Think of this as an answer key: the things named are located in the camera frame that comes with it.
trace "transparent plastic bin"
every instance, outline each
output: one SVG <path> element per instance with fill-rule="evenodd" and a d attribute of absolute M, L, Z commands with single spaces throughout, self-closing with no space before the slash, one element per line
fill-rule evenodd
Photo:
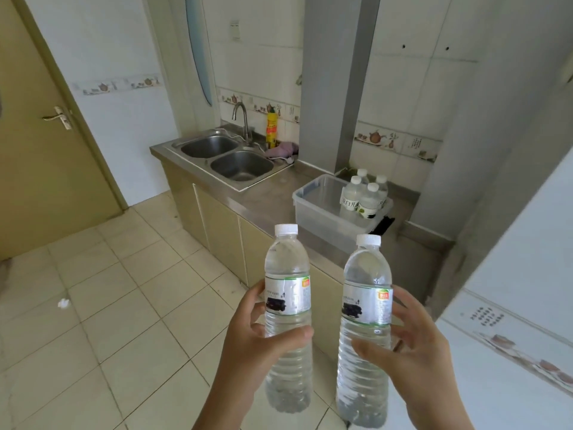
<path fill-rule="evenodd" d="M 371 219 L 340 205 L 340 194 L 348 181 L 332 175 L 321 175 L 292 194 L 296 222 L 307 231 L 328 241 L 346 253 L 356 249 L 356 236 L 369 234 L 390 212 L 394 202 L 387 198 L 384 206 Z"/>

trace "bottle label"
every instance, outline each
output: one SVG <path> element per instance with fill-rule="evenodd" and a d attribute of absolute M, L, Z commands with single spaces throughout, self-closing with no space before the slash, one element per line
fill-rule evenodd
<path fill-rule="evenodd" d="M 362 325 L 389 325 L 392 322 L 392 289 L 370 288 L 346 281 L 342 317 Z"/>
<path fill-rule="evenodd" d="M 340 203 L 346 208 L 347 210 L 355 210 L 358 208 L 358 201 L 351 201 L 344 196 L 342 196 Z"/>
<path fill-rule="evenodd" d="M 311 277 L 275 279 L 265 276 L 265 305 L 268 312 L 296 315 L 311 308 Z"/>
<path fill-rule="evenodd" d="M 362 205 L 358 204 L 358 212 L 361 214 L 362 217 L 365 219 L 371 219 L 376 216 L 376 212 L 378 212 L 378 208 L 364 208 Z"/>

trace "door handle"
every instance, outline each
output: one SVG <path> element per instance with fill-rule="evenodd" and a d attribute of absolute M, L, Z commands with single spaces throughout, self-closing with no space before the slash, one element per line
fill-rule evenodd
<path fill-rule="evenodd" d="M 66 114 L 64 113 L 64 111 L 62 110 L 61 107 L 58 107 L 57 105 L 54 107 L 54 110 L 56 111 L 56 114 L 53 116 L 44 116 L 42 118 L 42 120 L 55 120 L 55 119 L 60 119 L 61 122 L 64 125 L 65 129 L 72 129 L 72 124 L 70 123 L 70 120 L 68 119 L 68 116 L 66 116 Z"/>

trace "clear plastic bottle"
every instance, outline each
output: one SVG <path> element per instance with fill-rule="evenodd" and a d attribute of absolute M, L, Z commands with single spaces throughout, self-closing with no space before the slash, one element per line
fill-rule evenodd
<path fill-rule="evenodd" d="M 356 243 L 344 267 L 336 405 L 342 419 L 380 428 L 387 417 L 388 375 L 358 357 L 351 340 L 363 338 L 390 348 L 392 273 L 380 253 L 380 236 L 361 234 Z"/>
<path fill-rule="evenodd" d="M 378 206 L 380 205 L 380 196 L 378 195 L 378 184 L 371 182 L 368 184 L 366 193 L 362 194 L 358 202 L 358 212 L 365 219 L 371 219 L 376 216 Z"/>
<path fill-rule="evenodd" d="M 380 197 L 378 209 L 381 210 L 388 197 L 388 178 L 386 178 L 385 175 L 378 175 L 376 177 L 376 184 L 378 184 L 378 196 Z"/>
<path fill-rule="evenodd" d="M 276 225 L 265 258 L 266 336 L 311 324 L 310 263 L 296 236 L 298 225 Z M 265 380 L 269 404 L 278 412 L 302 412 L 311 404 L 312 345 L 284 354 Z"/>
<path fill-rule="evenodd" d="M 366 169 L 358 169 L 356 174 L 361 178 L 362 184 L 364 184 L 365 186 L 370 184 L 370 181 L 368 179 L 368 171 Z"/>
<path fill-rule="evenodd" d="M 364 186 L 359 176 L 354 175 L 350 178 L 350 182 L 342 189 L 340 194 L 340 205 L 349 211 L 356 211 L 358 202 L 364 193 Z"/>

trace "kitchen cabinet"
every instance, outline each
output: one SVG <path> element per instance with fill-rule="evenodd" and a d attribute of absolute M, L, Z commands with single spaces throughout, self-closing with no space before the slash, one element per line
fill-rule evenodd
<path fill-rule="evenodd" d="M 195 186 L 195 191 L 209 243 L 207 247 L 225 267 L 246 284 L 247 271 L 239 216 L 199 187 Z"/>
<path fill-rule="evenodd" d="M 161 161 L 161 164 L 167 176 L 167 182 L 173 194 L 183 228 L 202 245 L 209 247 L 195 187 L 189 173 L 170 162 Z"/>
<path fill-rule="evenodd" d="M 239 218 L 239 221 L 241 223 L 245 265 L 249 281 L 247 285 L 252 287 L 265 277 L 265 257 L 270 245 L 273 244 L 273 238 L 242 217 Z"/>
<path fill-rule="evenodd" d="M 342 284 L 311 265 L 313 342 L 332 361 L 338 360 Z"/>

